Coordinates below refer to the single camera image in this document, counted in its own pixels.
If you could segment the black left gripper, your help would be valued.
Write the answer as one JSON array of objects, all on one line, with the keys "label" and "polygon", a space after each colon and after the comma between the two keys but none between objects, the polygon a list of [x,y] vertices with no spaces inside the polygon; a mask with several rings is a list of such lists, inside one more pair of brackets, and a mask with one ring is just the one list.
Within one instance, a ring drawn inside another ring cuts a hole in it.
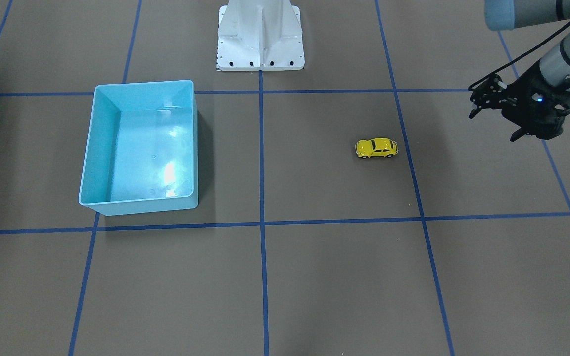
[{"label": "black left gripper", "polygon": [[570,114],[570,91],[565,89],[570,80],[557,87],[550,85],[535,63],[520,78],[503,91],[506,99],[515,103],[504,104],[501,115],[519,128],[510,137],[515,142],[522,136],[551,140],[563,133],[563,124]]}]

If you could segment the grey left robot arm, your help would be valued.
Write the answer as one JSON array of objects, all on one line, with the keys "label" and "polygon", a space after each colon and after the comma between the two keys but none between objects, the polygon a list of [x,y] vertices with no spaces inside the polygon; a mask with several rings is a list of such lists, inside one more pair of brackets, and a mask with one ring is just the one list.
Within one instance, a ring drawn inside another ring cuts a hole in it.
[{"label": "grey left robot arm", "polygon": [[540,43],[555,44],[504,88],[498,104],[502,117],[517,126],[510,141],[523,136],[541,140],[563,133],[570,114],[570,0],[486,0],[484,16],[493,31],[515,30],[546,23],[563,25]]}]

